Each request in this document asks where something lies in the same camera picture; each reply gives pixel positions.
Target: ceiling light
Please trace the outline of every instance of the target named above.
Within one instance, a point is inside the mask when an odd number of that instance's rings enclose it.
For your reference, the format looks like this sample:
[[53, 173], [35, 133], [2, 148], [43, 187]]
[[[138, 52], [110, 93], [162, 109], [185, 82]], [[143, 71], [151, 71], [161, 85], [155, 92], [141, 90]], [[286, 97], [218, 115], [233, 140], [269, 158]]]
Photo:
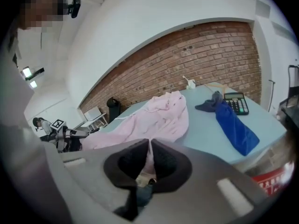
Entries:
[[23, 74], [24, 74], [24, 76], [25, 76], [26, 78], [32, 75], [32, 74], [31, 74], [31, 71], [30, 71], [30, 69], [29, 69], [29, 67], [25, 67], [25, 68], [23, 69]]
[[31, 85], [32, 88], [36, 88], [36, 87], [37, 87], [37, 84], [36, 84], [35, 81], [32, 81], [32, 82], [30, 83], [30, 85]]

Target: light blue tabletop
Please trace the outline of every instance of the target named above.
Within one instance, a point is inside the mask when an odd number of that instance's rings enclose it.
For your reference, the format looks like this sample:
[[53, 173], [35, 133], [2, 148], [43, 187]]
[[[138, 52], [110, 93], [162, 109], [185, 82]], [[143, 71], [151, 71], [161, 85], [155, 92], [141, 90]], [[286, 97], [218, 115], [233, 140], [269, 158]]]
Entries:
[[[221, 88], [210, 87], [213, 91], [220, 91]], [[234, 164], [246, 159], [247, 157], [260, 153], [280, 139], [286, 132], [286, 129], [271, 116], [260, 105], [245, 97], [249, 108], [248, 115], [239, 115], [239, 119], [250, 128], [260, 139], [259, 144], [244, 157], [232, 146], [221, 126], [216, 120], [215, 113], [207, 113], [196, 110], [196, 105], [202, 104], [207, 99], [211, 99], [212, 92], [204, 85], [197, 86], [193, 90], [180, 91], [187, 101], [187, 109], [189, 113], [189, 128], [187, 133], [176, 143], [194, 148], [200, 151], [214, 154], [224, 161]], [[139, 108], [147, 101], [143, 101], [130, 106], [119, 117], [126, 117]], [[102, 132], [110, 132], [114, 130], [123, 120], [116, 119], [112, 121]]]

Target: pink cloth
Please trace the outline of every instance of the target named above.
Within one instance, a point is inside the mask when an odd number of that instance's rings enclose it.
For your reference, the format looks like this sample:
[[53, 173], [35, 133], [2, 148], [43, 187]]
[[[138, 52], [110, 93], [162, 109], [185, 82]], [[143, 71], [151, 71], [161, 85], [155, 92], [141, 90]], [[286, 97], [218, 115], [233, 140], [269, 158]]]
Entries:
[[[136, 139], [160, 139], [174, 142], [189, 126], [186, 99], [179, 91], [153, 97], [142, 108], [126, 117], [109, 133], [95, 132], [83, 142], [83, 150], [108, 147]], [[143, 172], [153, 174], [151, 145]]]

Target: dark blue cloth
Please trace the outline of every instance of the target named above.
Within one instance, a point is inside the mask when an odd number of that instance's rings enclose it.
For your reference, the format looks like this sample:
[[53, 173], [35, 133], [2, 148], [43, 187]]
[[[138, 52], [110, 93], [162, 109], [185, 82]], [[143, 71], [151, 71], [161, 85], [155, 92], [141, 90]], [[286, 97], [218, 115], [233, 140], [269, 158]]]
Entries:
[[240, 154], [246, 156], [259, 143], [259, 138], [244, 125], [223, 101], [216, 107], [216, 119], [225, 135]]

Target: calculator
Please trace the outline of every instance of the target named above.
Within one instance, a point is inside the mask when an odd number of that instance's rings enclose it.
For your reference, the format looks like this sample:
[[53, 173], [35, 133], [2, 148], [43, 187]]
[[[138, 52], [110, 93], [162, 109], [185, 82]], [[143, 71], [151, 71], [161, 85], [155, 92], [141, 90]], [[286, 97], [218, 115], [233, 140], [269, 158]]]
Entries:
[[224, 100], [237, 115], [249, 114], [249, 109], [243, 93], [241, 92], [225, 93]]

